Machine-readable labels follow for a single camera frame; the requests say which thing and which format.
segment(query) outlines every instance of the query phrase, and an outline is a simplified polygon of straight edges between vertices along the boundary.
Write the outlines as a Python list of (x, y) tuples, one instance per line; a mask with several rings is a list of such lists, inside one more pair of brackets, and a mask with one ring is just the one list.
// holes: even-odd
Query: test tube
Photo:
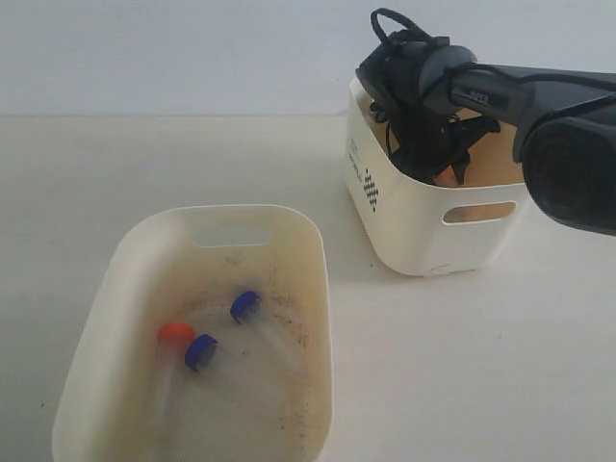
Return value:
[(166, 324), (158, 332), (153, 412), (150, 426), (154, 444), (150, 448), (147, 460), (167, 460), (167, 452), (171, 446), (170, 431), (174, 427), (178, 379), (184, 370), (184, 354), (194, 336), (193, 328), (182, 322)]
[(252, 328), (280, 360), (284, 372), (296, 382), (306, 380), (304, 353), (298, 341), (264, 306), (261, 298), (252, 291), (238, 296), (231, 306), (231, 316)]
[(194, 339), (184, 362), (260, 416), (278, 419), (287, 414), (284, 389), (228, 352), (214, 337), (202, 334)]

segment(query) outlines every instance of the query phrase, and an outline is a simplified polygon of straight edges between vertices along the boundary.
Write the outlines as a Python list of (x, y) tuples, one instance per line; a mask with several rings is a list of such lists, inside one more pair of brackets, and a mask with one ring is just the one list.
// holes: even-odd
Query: blue bottle cap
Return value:
[(199, 370), (199, 365), (205, 365), (212, 359), (218, 342), (208, 334), (199, 335), (194, 339), (184, 355), (184, 364), (193, 371)]
[(260, 300), (261, 298), (252, 291), (244, 292), (240, 296), (238, 296), (233, 305), (231, 305), (231, 317), (237, 321), (242, 322), (242, 314), (245, 309), (251, 306), (255, 301)]

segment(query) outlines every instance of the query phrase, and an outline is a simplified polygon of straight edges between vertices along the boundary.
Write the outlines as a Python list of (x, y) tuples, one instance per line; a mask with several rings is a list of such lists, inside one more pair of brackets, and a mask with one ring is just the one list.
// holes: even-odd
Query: white tabletop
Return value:
[(335, 410), (322, 461), (612, 460), (616, 241), (534, 207), (482, 271), (375, 257), (345, 119), (0, 119), (0, 460), (48, 462), (64, 378), (117, 243), (185, 205), (277, 203), (320, 228)]

